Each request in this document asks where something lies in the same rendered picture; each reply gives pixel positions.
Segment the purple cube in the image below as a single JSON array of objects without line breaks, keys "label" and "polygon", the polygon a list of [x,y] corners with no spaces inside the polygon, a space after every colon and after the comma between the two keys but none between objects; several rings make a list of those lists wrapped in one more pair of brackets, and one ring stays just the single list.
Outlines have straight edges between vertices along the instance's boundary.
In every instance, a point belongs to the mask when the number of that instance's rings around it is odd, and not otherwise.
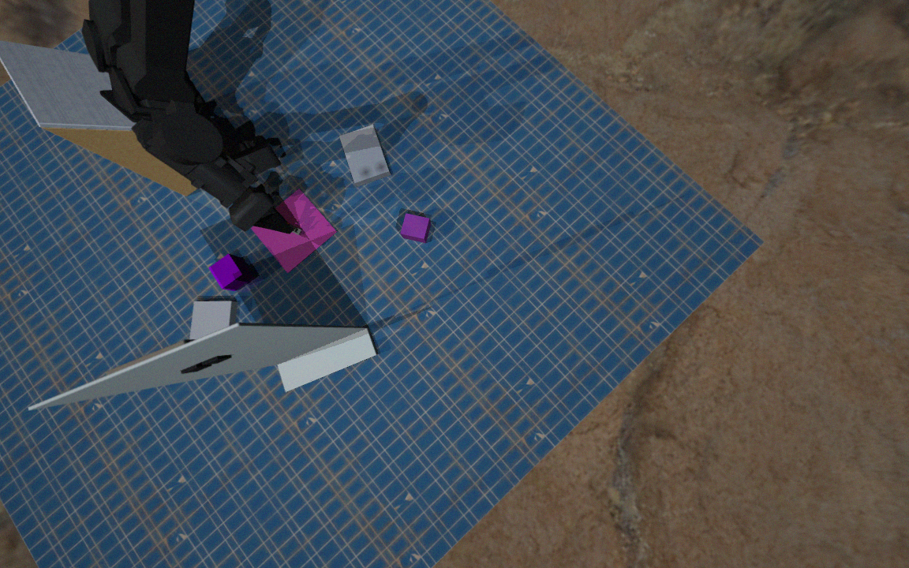
[{"label": "purple cube", "polygon": [[426,242],[430,226],[432,222],[428,217],[405,215],[400,234],[406,240]]},{"label": "purple cube", "polygon": [[237,291],[253,279],[241,256],[228,254],[208,268],[223,289]]}]

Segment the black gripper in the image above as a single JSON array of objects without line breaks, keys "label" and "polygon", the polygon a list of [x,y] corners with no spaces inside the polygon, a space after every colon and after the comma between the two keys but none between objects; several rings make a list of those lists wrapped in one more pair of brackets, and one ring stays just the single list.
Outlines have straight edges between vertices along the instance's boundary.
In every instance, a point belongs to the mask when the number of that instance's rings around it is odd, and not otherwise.
[{"label": "black gripper", "polygon": [[250,187],[251,184],[221,154],[211,162],[195,166],[183,177],[190,180],[193,187],[203,189],[218,199],[223,207],[229,208],[232,224],[238,229],[248,231],[250,227],[257,226],[286,234],[293,231],[273,207],[275,201],[267,194],[264,185]]}]

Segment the pink flat square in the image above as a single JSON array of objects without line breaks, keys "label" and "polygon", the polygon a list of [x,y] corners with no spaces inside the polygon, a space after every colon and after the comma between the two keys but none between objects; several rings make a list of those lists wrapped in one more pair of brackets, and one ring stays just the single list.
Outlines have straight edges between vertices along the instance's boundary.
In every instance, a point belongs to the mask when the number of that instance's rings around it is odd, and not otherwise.
[{"label": "pink flat square", "polygon": [[257,237],[287,273],[329,240],[336,230],[299,189],[275,208],[288,223],[301,229],[294,234],[253,226]]}]

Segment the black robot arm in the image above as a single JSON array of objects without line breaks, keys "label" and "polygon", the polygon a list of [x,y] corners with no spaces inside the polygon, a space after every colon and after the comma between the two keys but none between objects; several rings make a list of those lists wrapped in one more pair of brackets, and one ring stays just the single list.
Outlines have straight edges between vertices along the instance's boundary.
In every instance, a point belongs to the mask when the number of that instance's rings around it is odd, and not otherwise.
[{"label": "black robot arm", "polygon": [[[211,123],[211,109],[190,80],[186,65],[195,0],[89,0],[82,35],[112,90],[100,95],[136,124],[138,143],[185,176],[220,152],[250,184],[280,166],[270,144],[239,143],[227,157]],[[255,182],[253,182],[255,180]]]}]

